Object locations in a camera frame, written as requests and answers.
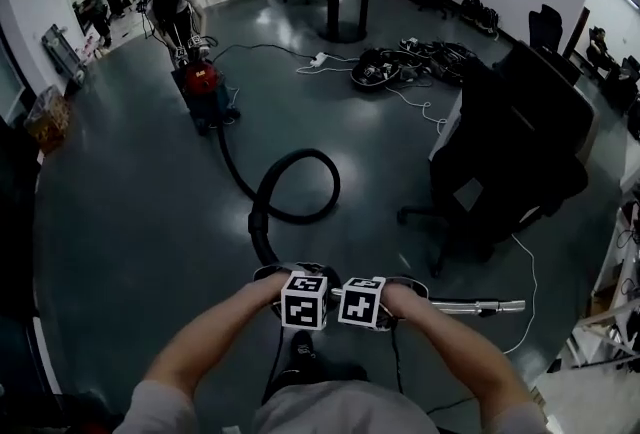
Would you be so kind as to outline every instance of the gray shirt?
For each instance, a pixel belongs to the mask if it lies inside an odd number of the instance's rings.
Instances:
[[[258,410],[258,434],[438,434],[431,419],[408,398],[361,381],[330,381],[280,390]],[[191,400],[181,391],[153,381],[140,383],[131,408],[114,434],[196,434]],[[546,434],[536,404],[520,404],[498,418],[492,434]]]

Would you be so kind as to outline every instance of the gray floor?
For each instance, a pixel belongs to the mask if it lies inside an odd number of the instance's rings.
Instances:
[[[210,33],[220,40],[218,51],[233,43],[275,43],[353,57],[368,46],[393,47],[416,36],[465,43],[493,63],[509,49],[405,0],[372,0],[369,38],[330,45],[313,28],[322,25],[326,8],[321,0],[314,4],[233,0],[210,9]],[[355,18],[357,9],[357,0],[344,0],[342,17]],[[308,227],[272,223],[283,260],[328,264],[343,278],[410,272],[437,296],[530,299],[529,258],[514,242],[499,246],[485,265],[452,262],[434,282],[426,262],[437,254],[444,225],[396,224],[399,206],[429,200],[427,155],[437,133],[420,109],[390,93],[359,94],[348,74],[297,75],[304,59],[275,49],[234,49],[217,64],[241,88],[243,118],[227,133],[250,184],[257,186],[274,161],[302,147],[325,151],[340,170],[342,195],[333,215]],[[165,49],[144,38],[92,67],[91,84],[74,101],[71,134],[46,160],[38,192],[37,293],[54,366],[63,389],[95,390],[116,411],[126,410],[136,382],[172,334],[250,280],[259,265],[246,228],[250,202],[224,167],[216,137],[196,135],[170,70]],[[546,369],[583,311],[619,201],[624,127],[595,86],[585,79],[581,87],[602,115],[589,188],[521,235],[535,253],[540,289],[529,337],[511,356],[529,382]],[[435,118],[447,116],[457,95],[438,82],[405,91],[413,101],[430,101]],[[327,173],[302,163],[278,187],[275,204],[305,212],[328,194]],[[468,323],[506,350],[522,336],[529,314]],[[428,410],[467,395],[418,334],[402,327],[398,336],[411,399]],[[203,432],[237,424],[249,430],[277,338],[278,322],[265,312],[202,383]],[[373,382],[395,387],[387,335],[334,320],[316,343],[330,357],[362,362]],[[469,403],[435,419],[474,432],[476,409]]]

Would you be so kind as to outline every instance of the vacuum hose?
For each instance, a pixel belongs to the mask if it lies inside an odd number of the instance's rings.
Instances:
[[[231,158],[231,154],[229,153],[229,148],[227,146],[227,140],[225,138],[223,123],[218,125],[218,140],[220,141],[222,156],[224,157],[224,161],[227,164],[233,179],[238,184],[242,192],[244,192],[247,197],[253,201],[253,209],[249,215],[249,233],[251,233],[251,240],[258,258],[263,265],[278,263],[280,260],[271,248],[268,238],[269,215],[272,215],[281,221],[298,225],[312,224],[324,219],[336,206],[338,197],[340,196],[340,174],[338,173],[338,168],[327,155],[319,150],[304,149],[294,151],[271,166],[269,171],[267,171],[267,174],[262,179],[258,192],[254,192],[247,182],[242,179],[242,176],[240,176],[240,173]],[[333,178],[333,193],[331,195],[331,199],[329,199],[329,202],[321,210],[308,215],[290,214],[273,207],[270,204],[271,196],[273,195],[273,191],[278,180],[293,164],[305,158],[318,159],[331,172],[331,177]]]

